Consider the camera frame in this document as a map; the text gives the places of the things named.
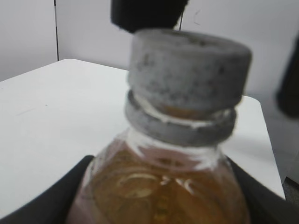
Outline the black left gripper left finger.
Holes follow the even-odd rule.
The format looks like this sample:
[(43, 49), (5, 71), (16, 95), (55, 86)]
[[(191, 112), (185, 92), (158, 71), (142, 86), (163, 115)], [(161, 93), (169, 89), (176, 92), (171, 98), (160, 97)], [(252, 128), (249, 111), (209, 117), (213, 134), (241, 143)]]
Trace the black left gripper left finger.
[(59, 181), (35, 199), (3, 217), (2, 224), (63, 224), (94, 156), (87, 155)]

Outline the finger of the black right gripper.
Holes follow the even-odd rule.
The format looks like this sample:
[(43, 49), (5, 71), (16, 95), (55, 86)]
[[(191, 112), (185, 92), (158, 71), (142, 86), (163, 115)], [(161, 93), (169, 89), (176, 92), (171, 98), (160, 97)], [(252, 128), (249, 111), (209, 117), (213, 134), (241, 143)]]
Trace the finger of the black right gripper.
[(112, 0), (111, 22), (134, 33), (145, 28), (174, 28), (188, 0)]
[(299, 37), (276, 94), (279, 110), (291, 119), (299, 119)]

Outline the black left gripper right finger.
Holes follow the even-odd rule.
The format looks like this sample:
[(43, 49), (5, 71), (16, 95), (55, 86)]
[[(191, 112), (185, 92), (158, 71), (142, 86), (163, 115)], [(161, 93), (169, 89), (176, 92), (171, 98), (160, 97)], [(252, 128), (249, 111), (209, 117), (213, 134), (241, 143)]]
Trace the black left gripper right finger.
[(229, 157), (227, 159), (246, 199), (252, 224), (299, 223), (297, 206), (266, 188)]

